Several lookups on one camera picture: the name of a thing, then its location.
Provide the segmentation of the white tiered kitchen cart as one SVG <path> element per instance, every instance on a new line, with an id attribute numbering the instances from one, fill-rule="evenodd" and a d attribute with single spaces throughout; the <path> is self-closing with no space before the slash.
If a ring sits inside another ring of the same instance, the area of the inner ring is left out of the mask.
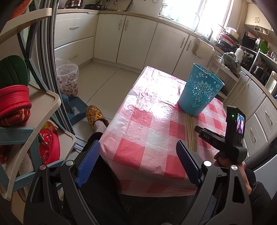
<path id="1" fill-rule="evenodd" d="M 219 55 L 215 55 L 211 59 L 208 68 L 214 75 L 224 82 L 224 86 L 216 94 L 216 98 L 224 103 L 239 82 L 240 75 L 235 75 L 228 67 L 226 67 L 223 63 L 222 57 Z"/>

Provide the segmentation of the yellow patterned slipper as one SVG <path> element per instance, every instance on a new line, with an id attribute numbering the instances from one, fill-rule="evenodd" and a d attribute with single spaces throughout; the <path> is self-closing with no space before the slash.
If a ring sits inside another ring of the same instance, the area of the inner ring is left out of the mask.
<path id="1" fill-rule="evenodd" d="M 94 128 L 94 124 L 96 123 L 96 121 L 103 122 L 104 117 L 98 107 L 96 107 L 95 105 L 89 105 L 86 109 L 86 118 L 88 120 L 89 125 L 92 128 Z"/>

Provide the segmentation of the blue dustpan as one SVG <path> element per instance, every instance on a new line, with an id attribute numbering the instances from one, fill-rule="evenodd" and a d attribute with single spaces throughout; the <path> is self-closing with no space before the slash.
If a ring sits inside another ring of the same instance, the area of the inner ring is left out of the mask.
<path id="1" fill-rule="evenodd" d="M 71 125 L 75 125 L 86 117 L 88 105 L 79 97 L 68 97 L 65 94 L 61 94 L 61 97 Z"/>

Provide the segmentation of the beige shelf rack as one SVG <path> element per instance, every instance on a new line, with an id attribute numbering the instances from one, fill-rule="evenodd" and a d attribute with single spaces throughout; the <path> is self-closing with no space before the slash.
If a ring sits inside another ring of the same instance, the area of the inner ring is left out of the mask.
<path id="1" fill-rule="evenodd" d="M 37 22 L 51 16 L 52 8 L 44 8 L 20 15 L 8 21 L 1 31 L 1 44 L 28 26 L 38 25 Z M 38 134 L 43 125 L 61 105 L 61 99 L 58 94 L 46 91 L 42 81 L 36 82 L 38 84 L 39 82 L 41 83 L 39 85 L 32 82 L 28 84 L 29 99 L 32 107 L 26 125 L 18 128 L 1 128 L 1 145 L 13 145 L 6 162 L 6 169 L 3 169 L 1 165 L 1 195 L 8 201 L 11 200 L 13 192 L 32 182 L 35 171 L 42 164 L 38 149 Z M 58 166 L 63 163 L 76 143 L 75 136 L 68 131 L 62 131 L 58 121 L 54 122 L 54 125 L 57 127 L 61 156 L 60 160 L 49 166 Z M 29 150 L 34 172 L 17 177 L 20 165 Z"/>

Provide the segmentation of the teal perforated plastic bin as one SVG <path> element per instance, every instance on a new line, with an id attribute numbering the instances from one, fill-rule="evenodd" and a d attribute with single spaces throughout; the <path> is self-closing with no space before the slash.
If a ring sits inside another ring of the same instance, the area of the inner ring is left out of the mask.
<path id="1" fill-rule="evenodd" d="M 188 81 L 178 100 L 179 107 L 188 115 L 198 116 L 224 86 L 220 78 L 211 71 L 207 74 L 205 69 L 203 66 L 200 68 L 197 63 L 193 64 Z"/>

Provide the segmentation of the floral lined trash bin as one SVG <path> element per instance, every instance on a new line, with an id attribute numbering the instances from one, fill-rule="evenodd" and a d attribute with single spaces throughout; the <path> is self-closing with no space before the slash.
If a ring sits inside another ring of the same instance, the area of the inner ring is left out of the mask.
<path id="1" fill-rule="evenodd" d="M 56 75 L 61 94 L 76 97 L 78 94 L 79 67 L 65 59 L 56 58 Z"/>

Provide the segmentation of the red woven hat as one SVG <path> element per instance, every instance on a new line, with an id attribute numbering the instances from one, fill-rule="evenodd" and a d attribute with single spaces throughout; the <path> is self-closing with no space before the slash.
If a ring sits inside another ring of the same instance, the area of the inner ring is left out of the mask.
<path id="1" fill-rule="evenodd" d="M 1 127 L 23 127 L 30 118 L 29 88 L 12 85 L 1 89 Z"/>

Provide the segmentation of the green bagged vegetables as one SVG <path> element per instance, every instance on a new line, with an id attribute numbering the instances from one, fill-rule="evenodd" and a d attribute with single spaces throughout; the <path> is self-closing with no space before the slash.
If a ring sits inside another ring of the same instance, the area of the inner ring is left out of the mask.
<path id="1" fill-rule="evenodd" d="M 234 73 L 239 74 L 241 71 L 241 65 L 234 52 L 225 52 L 222 55 L 224 65 Z"/>

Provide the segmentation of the white thermos jug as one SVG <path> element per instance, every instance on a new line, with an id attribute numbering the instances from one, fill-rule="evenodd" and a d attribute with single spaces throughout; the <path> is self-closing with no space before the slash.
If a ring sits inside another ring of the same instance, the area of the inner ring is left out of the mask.
<path id="1" fill-rule="evenodd" d="M 238 59 L 238 62 L 241 63 L 243 58 L 247 55 L 246 50 L 244 49 L 243 46 L 240 46 L 239 48 L 236 49 L 235 51 L 235 56 Z"/>

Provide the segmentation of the hanging white waste bin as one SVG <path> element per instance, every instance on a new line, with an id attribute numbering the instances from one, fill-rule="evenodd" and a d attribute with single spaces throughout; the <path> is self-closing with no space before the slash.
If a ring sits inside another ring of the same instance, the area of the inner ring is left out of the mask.
<path id="1" fill-rule="evenodd" d="M 214 54 L 215 49 L 210 44 L 198 38 L 194 40 L 191 52 L 198 58 L 206 60 Z"/>

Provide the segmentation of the black microwave oven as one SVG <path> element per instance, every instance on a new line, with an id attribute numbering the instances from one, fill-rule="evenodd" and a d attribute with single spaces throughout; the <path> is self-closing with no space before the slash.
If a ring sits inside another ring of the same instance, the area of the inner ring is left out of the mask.
<path id="1" fill-rule="evenodd" d="M 260 39 L 245 34 L 242 38 L 242 46 L 257 52 L 260 47 Z"/>

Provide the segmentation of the green round item on shelf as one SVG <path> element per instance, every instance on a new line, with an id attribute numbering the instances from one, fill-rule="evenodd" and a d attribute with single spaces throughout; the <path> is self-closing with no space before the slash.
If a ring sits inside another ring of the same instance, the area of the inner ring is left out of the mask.
<path id="1" fill-rule="evenodd" d="M 10 55 L 1 60 L 1 89 L 13 85 L 28 86 L 28 75 L 25 61 L 18 55 Z"/>

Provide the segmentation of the stacked bowls and dishes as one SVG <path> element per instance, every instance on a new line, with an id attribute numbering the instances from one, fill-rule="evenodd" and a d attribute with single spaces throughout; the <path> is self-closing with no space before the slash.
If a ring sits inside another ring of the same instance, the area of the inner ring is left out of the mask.
<path id="1" fill-rule="evenodd" d="M 225 48 L 236 48 L 239 42 L 225 28 L 222 28 L 222 32 L 217 37 L 217 43 Z"/>

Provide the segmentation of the black frying pan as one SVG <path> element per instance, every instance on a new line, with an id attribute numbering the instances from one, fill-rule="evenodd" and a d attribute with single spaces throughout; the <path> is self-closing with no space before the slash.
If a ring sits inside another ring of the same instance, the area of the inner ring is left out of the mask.
<path id="1" fill-rule="evenodd" d="M 101 10 L 102 9 L 102 5 L 101 4 L 87 4 L 87 5 L 85 5 L 84 9 Z"/>

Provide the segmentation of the copper kettle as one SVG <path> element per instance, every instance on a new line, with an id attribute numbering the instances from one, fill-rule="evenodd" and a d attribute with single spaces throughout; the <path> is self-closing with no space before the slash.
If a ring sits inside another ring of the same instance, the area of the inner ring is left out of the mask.
<path id="1" fill-rule="evenodd" d="M 83 0 L 67 0 L 65 3 L 66 8 L 81 8 Z"/>

